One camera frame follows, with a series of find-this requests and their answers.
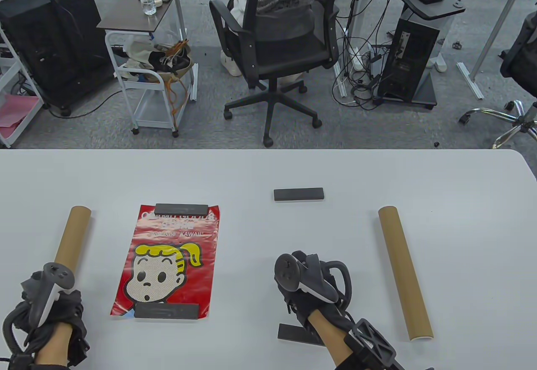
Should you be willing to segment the person's right hand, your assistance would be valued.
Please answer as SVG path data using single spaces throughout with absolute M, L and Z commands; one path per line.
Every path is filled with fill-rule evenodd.
M 284 253 L 274 267 L 274 279 L 289 312 L 312 335 L 319 336 L 310 315 L 318 310 L 328 322 L 341 331 L 354 326 L 347 307 L 352 298 L 352 282 L 347 266 L 341 261 L 321 261 L 317 254 L 303 251 Z

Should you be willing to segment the person's left hand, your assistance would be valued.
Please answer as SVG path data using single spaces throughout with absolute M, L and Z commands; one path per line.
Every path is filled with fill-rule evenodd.
M 66 339 L 66 364 L 50 363 L 48 366 L 68 369 L 86 359 L 89 345 L 86 341 L 87 329 L 82 319 L 82 295 L 76 289 L 67 291 L 67 287 L 73 285 L 72 272 L 54 265 L 32 273 L 28 280 L 22 282 L 21 312 L 13 320 L 14 326 L 27 334 L 25 351 L 19 359 L 19 369 L 46 368 L 43 360 L 38 363 L 38 355 L 52 342 L 53 337 L 60 331 L 60 326 L 66 326 L 70 331 Z

